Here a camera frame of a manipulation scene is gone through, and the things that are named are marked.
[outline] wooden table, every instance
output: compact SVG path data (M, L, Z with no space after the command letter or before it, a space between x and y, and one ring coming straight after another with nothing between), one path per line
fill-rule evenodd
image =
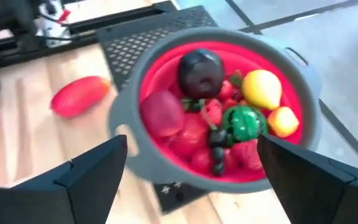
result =
M87 0L68 6L70 22L137 7L152 0ZM98 44L0 69L0 186L41 174L109 138L106 115L115 89L91 111L72 120L53 115L49 103L61 87L81 77L110 79ZM131 151L136 145L129 138ZM289 223L273 190L211 193L161 216L152 184L124 171L107 223Z

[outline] gray floor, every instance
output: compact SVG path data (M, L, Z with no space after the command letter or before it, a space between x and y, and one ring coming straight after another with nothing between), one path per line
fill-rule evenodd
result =
M254 22L260 24L342 0L235 0ZM224 0L177 0L182 8L204 5L218 25L240 29L246 25ZM299 51L322 74L321 99L358 139L358 6L308 17L262 30ZM358 167L358 155L323 120L318 152Z

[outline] yellow lemon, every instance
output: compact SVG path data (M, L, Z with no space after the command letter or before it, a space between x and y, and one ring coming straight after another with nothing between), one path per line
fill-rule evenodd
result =
M275 110L280 106L282 86L280 80L272 72L254 70L243 79L242 93L250 104Z
M293 134L299 127L299 120L291 110L282 106L273 111L267 118L267 123L273 132L280 138Z

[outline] red colander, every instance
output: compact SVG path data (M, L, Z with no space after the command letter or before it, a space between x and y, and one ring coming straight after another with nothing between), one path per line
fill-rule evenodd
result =
M143 125L139 104L149 94L170 88L177 81L180 58L200 48L217 53L226 74L241 70L245 75L257 69L276 74L283 87L281 106L291 108L300 121L296 133L285 140L316 149L321 135L321 79L316 71L294 50L266 37L204 27L182 30L159 40L141 56L128 86L116 98L110 111L110 130L115 133L119 125L127 124L139 148L139 154L128 157L126 164L136 175L153 183L185 182L201 189L231 193L268 189L270 184L263 172L239 171L214 177L192 170L188 161L154 141Z

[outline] red mango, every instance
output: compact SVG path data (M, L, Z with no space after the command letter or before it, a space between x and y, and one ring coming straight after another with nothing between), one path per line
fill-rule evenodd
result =
M109 80L97 76L75 80L56 93L50 107L61 117L73 118L100 102L110 86Z

